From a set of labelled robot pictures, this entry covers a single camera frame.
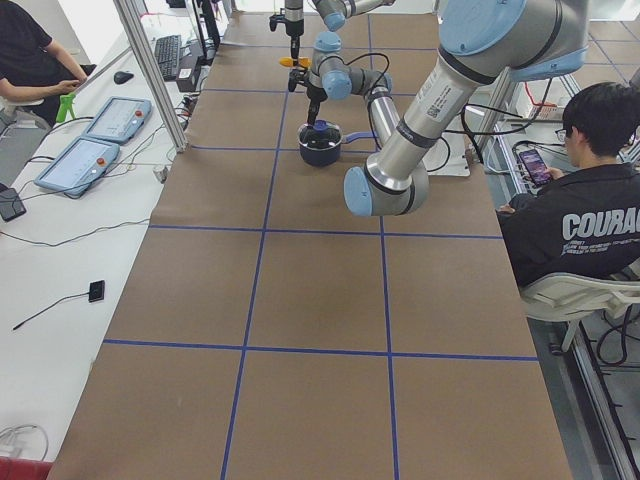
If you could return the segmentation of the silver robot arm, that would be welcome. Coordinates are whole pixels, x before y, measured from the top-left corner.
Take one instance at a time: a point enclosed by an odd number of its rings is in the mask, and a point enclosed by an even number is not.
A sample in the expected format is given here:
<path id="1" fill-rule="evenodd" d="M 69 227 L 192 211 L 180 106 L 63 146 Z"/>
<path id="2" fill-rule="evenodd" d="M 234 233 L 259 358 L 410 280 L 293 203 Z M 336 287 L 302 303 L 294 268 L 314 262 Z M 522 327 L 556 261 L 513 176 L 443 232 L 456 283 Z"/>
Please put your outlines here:
<path id="1" fill-rule="evenodd" d="M 404 114 L 398 114 L 384 74 L 343 64 L 337 30 L 378 1 L 317 1 L 327 31 L 314 45 L 311 81 L 328 97 L 362 96 L 382 144 L 344 178 L 344 199 L 357 216 L 404 215 L 429 191 L 423 158 L 472 94 L 508 70 L 515 82 L 572 73 L 585 61 L 586 1 L 450 1 L 439 26 L 434 69 Z"/>
<path id="2" fill-rule="evenodd" d="M 379 7 L 392 6 L 394 0 L 313 0 L 312 5 L 331 32 L 342 28 L 347 19 Z M 290 57 L 294 65 L 300 60 L 300 39 L 304 35 L 304 1 L 285 0 L 284 7 L 269 17 L 269 29 L 283 25 L 290 40 Z"/>

